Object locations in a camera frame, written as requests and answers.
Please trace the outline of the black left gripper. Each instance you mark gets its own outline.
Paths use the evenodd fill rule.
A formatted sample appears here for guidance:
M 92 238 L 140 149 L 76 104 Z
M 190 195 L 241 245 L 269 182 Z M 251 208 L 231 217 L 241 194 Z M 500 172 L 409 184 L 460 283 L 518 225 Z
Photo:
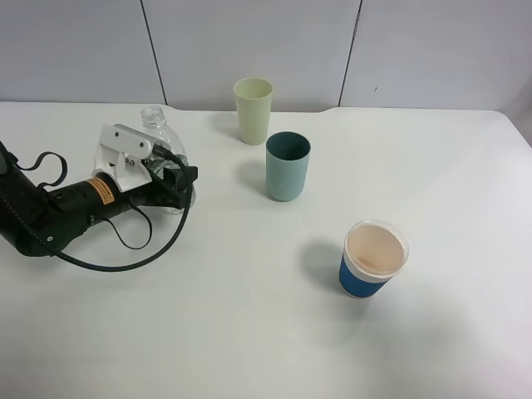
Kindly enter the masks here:
M 86 207 L 94 215 L 115 217 L 135 207 L 156 207 L 174 212 L 182 212 L 190 196 L 190 207 L 195 203 L 194 182 L 198 178 L 196 166 L 184 169 L 163 168 L 162 177 L 154 171 L 146 185 L 121 192 L 109 175 L 97 175 L 86 181 L 89 205 Z

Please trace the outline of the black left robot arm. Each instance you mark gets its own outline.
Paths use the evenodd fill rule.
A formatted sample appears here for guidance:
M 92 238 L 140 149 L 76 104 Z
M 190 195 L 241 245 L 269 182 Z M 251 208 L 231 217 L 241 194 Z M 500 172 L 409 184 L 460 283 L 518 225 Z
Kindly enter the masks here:
M 47 245 L 63 250 L 91 226 L 109 222 L 127 211 L 145 216 L 140 210 L 142 206 L 184 209 L 187 184 L 198 178 L 197 167 L 184 163 L 185 167 L 180 168 L 170 162 L 163 168 L 161 178 L 150 172 L 151 182 L 126 192 L 120 192 L 103 172 L 61 188 L 59 184 L 67 177 L 67 161 L 56 155 L 62 165 L 59 178 L 50 184 L 33 184 L 24 173 L 37 169 L 51 154 L 46 151 L 34 165 L 23 168 L 14 154 L 1 147 L 1 235 L 28 257 L 52 254 L 27 232 L 29 229 Z

